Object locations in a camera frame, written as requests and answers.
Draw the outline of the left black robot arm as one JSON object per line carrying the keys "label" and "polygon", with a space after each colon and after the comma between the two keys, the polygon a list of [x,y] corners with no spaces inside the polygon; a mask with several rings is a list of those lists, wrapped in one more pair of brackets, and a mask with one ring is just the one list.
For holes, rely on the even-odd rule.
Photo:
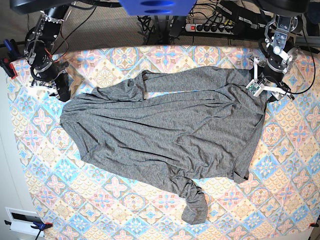
{"label": "left black robot arm", "polygon": [[259,49],[265,59],[251,58],[252,79],[246,89],[253,96],[258,97],[263,92],[269,92],[271,96],[267,100],[268,103],[279,101],[285,96],[294,99],[291,88],[283,82],[283,78],[298,57],[293,33],[300,29],[300,22],[297,16],[274,15],[266,24],[264,39],[259,41]]}

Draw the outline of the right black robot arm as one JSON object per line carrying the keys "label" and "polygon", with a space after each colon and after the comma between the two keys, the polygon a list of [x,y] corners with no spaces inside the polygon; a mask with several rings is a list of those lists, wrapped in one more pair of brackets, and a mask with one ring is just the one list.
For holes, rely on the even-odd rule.
{"label": "right black robot arm", "polygon": [[61,102],[71,98],[67,68],[69,63],[54,60],[54,42],[62,35],[68,5],[46,9],[26,37],[24,57],[30,66],[31,87],[44,90]]}

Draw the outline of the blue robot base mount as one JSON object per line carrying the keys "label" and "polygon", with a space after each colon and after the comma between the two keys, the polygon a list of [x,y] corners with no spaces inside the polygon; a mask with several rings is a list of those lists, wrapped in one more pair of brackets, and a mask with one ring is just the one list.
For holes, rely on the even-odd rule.
{"label": "blue robot base mount", "polygon": [[129,16],[187,16],[196,0],[119,0]]}

